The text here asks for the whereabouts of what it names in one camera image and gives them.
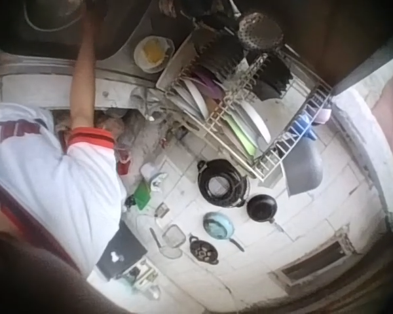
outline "handle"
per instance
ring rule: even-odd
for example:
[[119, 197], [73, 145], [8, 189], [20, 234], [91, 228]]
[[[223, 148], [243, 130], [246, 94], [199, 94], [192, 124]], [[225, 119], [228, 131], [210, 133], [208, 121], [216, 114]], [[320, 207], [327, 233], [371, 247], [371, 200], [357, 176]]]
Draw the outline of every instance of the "handle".
[[204, 160], [201, 160], [201, 161], [196, 165], [196, 167], [198, 168], [198, 172], [201, 172], [201, 171], [204, 169], [204, 167], [206, 167], [206, 166], [207, 166], [207, 162], [204, 161]]
[[198, 241], [198, 240], [199, 240], [199, 238], [195, 237], [194, 235], [191, 235], [189, 237], [189, 243], [192, 243], [193, 241]]
[[156, 235], [155, 231], [153, 230], [153, 228], [150, 228], [150, 233], [151, 233], [151, 236], [153, 236], [153, 239], [156, 241], [157, 247], [161, 248], [162, 245], [160, 244], [159, 239], [157, 239], [157, 235]]
[[275, 227], [279, 232], [284, 232], [284, 229], [282, 229], [282, 227], [281, 227], [279, 224], [277, 224], [277, 223], [275, 222], [274, 219], [272, 219], [272, 220], [273, 220], [273, 222], [271, 222], [271, 224], [273, 224], [274, 227]]
[[245, 199], [242, 199], [240, 202], [238, 202], [234, 207], [243, 207], [243, 205], [246, 203]]
[[236, 240], [234, 240], [234, 239], [229, 239], [229, 241], [230, 241], [231, 243], [233, 243], [234, 245], [236, 245], [237, 248], [238, 248], [239, 250], [241, 250], [242, 252], [244, 252], [243, 247], [242, 247], [240, 244], [238, 244], [238, 243], [236, 242]]

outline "person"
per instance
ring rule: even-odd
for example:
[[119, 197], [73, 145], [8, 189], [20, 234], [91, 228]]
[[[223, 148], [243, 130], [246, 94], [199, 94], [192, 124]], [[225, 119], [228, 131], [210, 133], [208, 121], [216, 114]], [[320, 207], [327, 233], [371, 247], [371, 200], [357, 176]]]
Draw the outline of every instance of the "person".
[[126, 198], [111, 132], [94, 127], [97, 21], [83, 8], [66, 151], [49, 111], [0, 103], [0, 313], [126, 313], [85, 280]]

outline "white t-shirt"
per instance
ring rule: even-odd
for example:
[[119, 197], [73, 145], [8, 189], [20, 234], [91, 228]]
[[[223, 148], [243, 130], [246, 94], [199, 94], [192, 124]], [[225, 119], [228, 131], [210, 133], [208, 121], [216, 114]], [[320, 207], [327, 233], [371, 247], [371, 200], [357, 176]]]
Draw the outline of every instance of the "white t-shirt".
[[49, 111], [0, 103], [0, 189], [60, 244], [87, 276], [119, 229], [126, 191], [113, 138], [74, 129], [67, 152]]

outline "bowl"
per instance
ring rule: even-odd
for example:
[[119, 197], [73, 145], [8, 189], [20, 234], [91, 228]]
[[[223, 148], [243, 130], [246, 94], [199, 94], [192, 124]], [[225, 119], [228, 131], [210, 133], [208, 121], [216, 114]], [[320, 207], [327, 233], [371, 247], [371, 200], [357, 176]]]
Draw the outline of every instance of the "bowl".
[[134, 50], [134, 61], [142, 71], [158, 73], [167, 66], [174, 50], [173, 41], [169, 38], [148, 36]]

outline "red sleeve stripe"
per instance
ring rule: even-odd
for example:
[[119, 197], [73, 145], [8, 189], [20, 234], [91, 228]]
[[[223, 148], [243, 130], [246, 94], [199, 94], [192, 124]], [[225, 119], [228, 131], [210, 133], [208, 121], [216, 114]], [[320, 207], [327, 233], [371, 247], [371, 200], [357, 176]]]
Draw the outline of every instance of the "red sleeve stripe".
[[80, 142], [90, 143], [110, 149], [113, 149], [115, 144], [111, 132], [98, 128], [74, 129], [68, 140], [68, 146]]

